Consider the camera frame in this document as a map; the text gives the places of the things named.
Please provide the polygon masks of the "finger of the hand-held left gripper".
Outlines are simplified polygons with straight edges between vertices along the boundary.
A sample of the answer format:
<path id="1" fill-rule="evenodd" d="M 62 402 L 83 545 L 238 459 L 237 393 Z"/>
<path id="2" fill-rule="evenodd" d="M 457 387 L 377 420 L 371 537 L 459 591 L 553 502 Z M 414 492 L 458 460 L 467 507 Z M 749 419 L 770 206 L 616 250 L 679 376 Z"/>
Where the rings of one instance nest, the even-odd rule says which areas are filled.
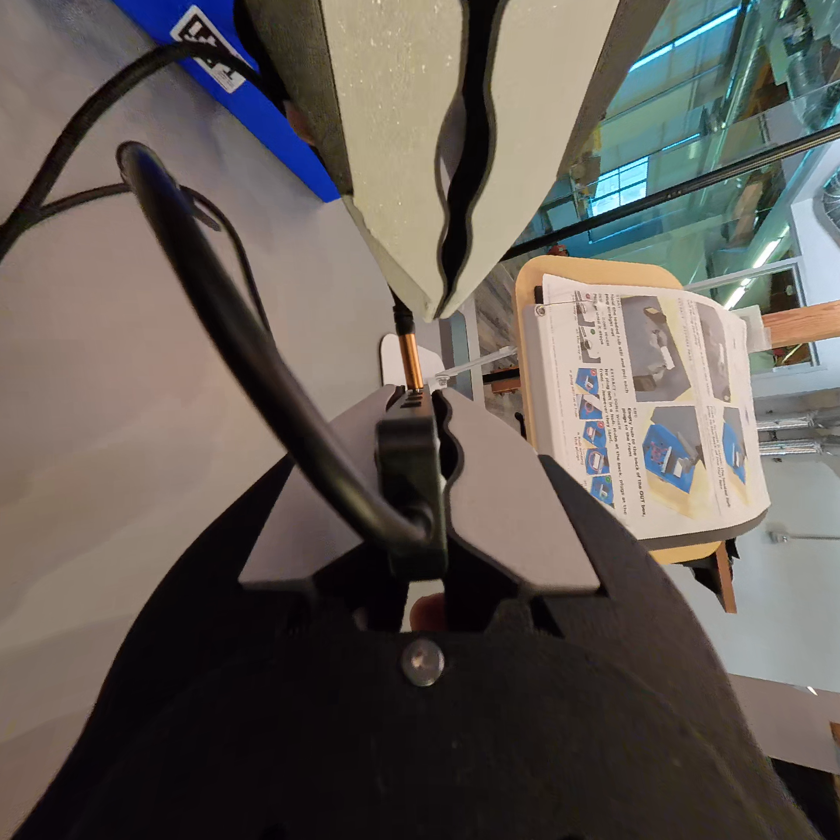
<path id="1" fill-rule="evenodd" d="M 388 286 L 426 322 L 448 294 L 443 138 L 465 23 L 453 1 L 239 3 L 239 37 L 271 97 L 315 151 Z"/>
<path id="2" fill-rule="evenodd" d="M 656 1 L 468 2 L 465 142 L 439 252 L 446 318 L 523 233 L 642 55 Z"/>

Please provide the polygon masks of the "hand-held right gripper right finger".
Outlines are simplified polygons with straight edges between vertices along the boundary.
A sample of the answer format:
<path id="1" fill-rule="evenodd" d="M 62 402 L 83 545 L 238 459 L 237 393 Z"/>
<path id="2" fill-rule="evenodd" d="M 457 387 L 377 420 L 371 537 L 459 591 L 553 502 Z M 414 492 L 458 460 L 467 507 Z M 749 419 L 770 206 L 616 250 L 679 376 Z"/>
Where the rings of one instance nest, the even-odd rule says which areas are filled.
<path id="1" fill-rule="evenodd" d="M 451 531 L 535 595 L 590 595 L 599 578 L 537 452 L 453 389 L 436 391 L 455 449 L 446 494 Z"/>

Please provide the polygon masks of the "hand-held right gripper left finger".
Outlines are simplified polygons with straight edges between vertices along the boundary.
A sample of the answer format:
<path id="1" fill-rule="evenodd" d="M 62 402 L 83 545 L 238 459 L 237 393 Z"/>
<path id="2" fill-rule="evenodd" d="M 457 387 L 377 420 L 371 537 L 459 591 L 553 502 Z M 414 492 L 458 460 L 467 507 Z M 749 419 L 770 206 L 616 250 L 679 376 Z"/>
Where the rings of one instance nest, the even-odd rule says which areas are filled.
<path id="1" fill-rule="evenodd" d="M 375 427 L 395 393 L 395 385 L 385 385 L 329 423 L 344 453 L 372 490 L 380 489 Z M 247 590 L 301 592 L 313 583 L 315 573 L 361 545 L 362 538 L 295 466 L 238 581 Z"/>

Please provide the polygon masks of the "black usb hub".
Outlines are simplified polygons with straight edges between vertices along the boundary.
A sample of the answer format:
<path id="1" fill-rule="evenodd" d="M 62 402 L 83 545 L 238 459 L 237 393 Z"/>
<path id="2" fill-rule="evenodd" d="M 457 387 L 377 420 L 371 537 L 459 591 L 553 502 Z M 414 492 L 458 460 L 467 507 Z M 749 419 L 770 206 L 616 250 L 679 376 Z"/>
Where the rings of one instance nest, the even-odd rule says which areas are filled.
<path id="1" fill-rule="evenodd" d="M 392 573 L 404 582 L 442 579 L 448 567 L 445 479 L 428 388 L 406 390 L 386 409 L 375 428 L 374 460 Z"/>

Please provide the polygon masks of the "blue plastic bin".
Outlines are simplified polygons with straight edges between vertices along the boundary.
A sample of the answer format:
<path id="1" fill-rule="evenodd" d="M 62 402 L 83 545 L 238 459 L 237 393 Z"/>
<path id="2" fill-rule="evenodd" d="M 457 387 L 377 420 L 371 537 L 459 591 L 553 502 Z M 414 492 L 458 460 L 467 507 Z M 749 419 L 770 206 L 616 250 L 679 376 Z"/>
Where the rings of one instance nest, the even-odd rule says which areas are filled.
<path id="1" fill-rule="evenodd" d="M 243 30 L 235 22 L 234 1 L 115 1 L 131 22 L 162 46 L 178 40 L 225 49 L 259 68 Z M 298 138 L 286 116 L 237 72 L 218 59 L 186 59 L 181 67 L 267 150 L 324 203 L 340 197 L 316 152 Z"/>

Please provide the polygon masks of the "glass partition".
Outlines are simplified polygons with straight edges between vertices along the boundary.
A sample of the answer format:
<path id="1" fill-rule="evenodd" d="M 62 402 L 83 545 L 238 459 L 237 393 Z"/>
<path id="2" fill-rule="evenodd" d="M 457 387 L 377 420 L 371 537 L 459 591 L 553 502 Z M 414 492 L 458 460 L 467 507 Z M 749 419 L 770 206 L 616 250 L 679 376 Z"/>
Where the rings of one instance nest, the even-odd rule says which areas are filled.
<path id="1" fill-rule="evenodd" d="M 583 151 L 517 245 L 838 124 L 834 1 L 668 2 Z M 793 154 L 504 262 L 565 247 L 662 266 L 682 283 L 797 257 L 791 204 L 828 145 Z"/>

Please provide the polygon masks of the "black floor lamp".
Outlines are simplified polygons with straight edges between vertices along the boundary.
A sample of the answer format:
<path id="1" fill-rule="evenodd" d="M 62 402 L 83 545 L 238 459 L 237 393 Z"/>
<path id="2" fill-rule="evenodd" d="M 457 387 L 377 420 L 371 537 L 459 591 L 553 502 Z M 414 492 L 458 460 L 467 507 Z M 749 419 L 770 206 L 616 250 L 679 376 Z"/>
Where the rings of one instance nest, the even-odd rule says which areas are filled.
<path id="1" fill-rule="evenodd" d="M 606 213 L 586 218 L 574 224 L 552 231 L 551 233 L 532 238 L 522 244 L 514 245 L 510 247 L 502 257 L 500 257 L 499 261 L 504 262 L 510 259 L 515 259 L 531 253 L 534 250 L 558 244 L 567 238 L 571 238 L 582 233 L 588 233 L 594 229 L 616 223 L 627 217 L 640 214 L 651 208 L 659 207 L 683 196 L 701 192 L 734 177 L 751 173 L 778 161 L 783 161 L 794 155 L 809 152 L 822 145 L 834 142 L 838 140 L 838 138 L 838 124 L 820 129 L 802 136 L 801 138 L 776 145 L 772 149 L 764 150 L 740 161 L 722 166 L 709 173 L 698 175 L 688 181 L 684 181 L 676 185 L 672 185 L 664 190 L 646 195 L 634 202 L 621 205 L 618 208 Z"/>

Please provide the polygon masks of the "wooden beam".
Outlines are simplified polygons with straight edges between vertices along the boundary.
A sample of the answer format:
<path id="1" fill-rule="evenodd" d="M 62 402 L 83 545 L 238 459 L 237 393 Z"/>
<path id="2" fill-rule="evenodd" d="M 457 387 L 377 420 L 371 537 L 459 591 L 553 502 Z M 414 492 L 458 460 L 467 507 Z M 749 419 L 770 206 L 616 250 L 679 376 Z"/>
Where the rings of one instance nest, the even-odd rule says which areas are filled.
<path id="1" fill-rule="evenodd" d="M 772 349 L 838 338 L 840 300 L 762 316 Z"/>

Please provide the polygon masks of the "silver wall pipes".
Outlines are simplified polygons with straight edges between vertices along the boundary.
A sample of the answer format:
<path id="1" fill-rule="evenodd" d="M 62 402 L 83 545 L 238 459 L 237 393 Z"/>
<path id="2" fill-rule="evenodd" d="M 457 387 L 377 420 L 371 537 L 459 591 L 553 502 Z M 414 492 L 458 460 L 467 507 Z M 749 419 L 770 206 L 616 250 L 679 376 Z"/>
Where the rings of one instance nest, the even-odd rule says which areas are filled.
<path id="1" fill-rule="evenodd" d="M 822 408 L 757 420 L 759 452 L 764 458 L 816 455 L 839 457 L 839 409 Z"/>

